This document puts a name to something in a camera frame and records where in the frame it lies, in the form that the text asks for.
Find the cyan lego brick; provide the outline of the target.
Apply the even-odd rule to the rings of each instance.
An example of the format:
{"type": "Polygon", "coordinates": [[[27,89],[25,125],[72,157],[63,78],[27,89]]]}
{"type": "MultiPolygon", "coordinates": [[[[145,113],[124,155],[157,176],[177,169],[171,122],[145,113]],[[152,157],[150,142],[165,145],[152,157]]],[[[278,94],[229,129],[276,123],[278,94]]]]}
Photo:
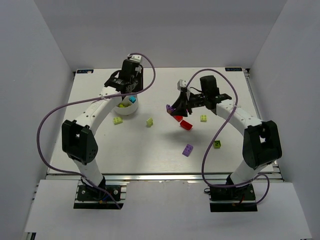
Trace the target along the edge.
{"type": "Polygon", "coordinates": [[[129,97],[129,101],[132,103],[132,104],[134,104],[135,102],[136,102],[136,98],[134,97],[134,96],[130,96],[129,97]]]}

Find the dark green lego brick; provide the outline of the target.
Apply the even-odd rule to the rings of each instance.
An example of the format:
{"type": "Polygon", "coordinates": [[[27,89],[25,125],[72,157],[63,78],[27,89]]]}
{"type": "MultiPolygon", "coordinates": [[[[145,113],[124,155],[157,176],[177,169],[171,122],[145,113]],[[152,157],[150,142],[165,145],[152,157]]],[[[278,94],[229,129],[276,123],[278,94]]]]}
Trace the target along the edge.
{"type": "Polygon", "coordinates": [[[213,148],[214,149],[220,149],[222,144],[221,144],[221,141],[220,140],[215,140],[212,144],[213,148]]]}

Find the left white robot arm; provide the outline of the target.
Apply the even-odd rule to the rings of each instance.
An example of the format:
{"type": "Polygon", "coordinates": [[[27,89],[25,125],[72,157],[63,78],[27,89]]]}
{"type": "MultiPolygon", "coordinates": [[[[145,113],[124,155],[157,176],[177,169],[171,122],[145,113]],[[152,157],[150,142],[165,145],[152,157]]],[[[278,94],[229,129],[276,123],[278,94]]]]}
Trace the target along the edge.
{"type": "Polygon", "coordinates": [[[98,144],[95,133],[106,116],[121,103],[123,96],[108,98],[110,95],[136,93],[143,89],[142,57],[132,55],[125,59],[120,70],[110,75],[104,83],[99,99],[74,120],[65,120],[62,124],[62,150],[84,175],[81,179],[88,187],[105,187],[96,155],[98,144]]]}

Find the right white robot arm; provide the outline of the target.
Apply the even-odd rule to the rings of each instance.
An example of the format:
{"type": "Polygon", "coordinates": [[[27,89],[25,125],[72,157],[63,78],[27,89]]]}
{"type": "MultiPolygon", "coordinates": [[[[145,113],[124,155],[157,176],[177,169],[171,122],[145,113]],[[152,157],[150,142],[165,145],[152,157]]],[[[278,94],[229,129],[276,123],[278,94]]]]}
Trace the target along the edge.
{"type": "Polygon", "coordinates": [[[226,124],[232,125],[243,137],[243,160],[228,176],[226,184],[236,188],[248,185],[263,168],[282,157],[277,124],[252,116],[231,96],[220,93],[213,75],[201,77],[200,86],[200,93],[193,94],[187,82],[179,80],[177,89],[180,94],[172,106],[171,115],[187,117],[193,108],[206,107],[226,124]]]}

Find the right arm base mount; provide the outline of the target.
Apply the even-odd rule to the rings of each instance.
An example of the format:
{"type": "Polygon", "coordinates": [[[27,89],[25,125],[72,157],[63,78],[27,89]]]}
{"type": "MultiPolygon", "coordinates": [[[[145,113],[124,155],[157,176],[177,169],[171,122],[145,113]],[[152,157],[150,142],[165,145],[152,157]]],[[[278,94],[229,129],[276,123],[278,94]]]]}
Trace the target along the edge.
{"type": "Polygon", "coordinates": [[[243,187],[207,187],[211,213],[257,212],[256,195],[252,184],[243,187]]]}

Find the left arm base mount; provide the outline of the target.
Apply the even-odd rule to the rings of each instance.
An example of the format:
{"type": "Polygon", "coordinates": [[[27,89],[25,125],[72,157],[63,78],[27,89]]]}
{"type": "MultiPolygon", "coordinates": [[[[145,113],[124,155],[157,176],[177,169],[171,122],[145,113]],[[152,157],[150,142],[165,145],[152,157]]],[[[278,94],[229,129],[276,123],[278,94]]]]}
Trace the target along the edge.
{"type": "Polygon", "coordinates": [[[113,197],[113,200],[107,193],[88,186],[82,180],[79,180],[73,208],[78,210],[120,210],[123,207],[127,192],[125,183],[106,181],[99,187],[104,187],[113,197]]]}

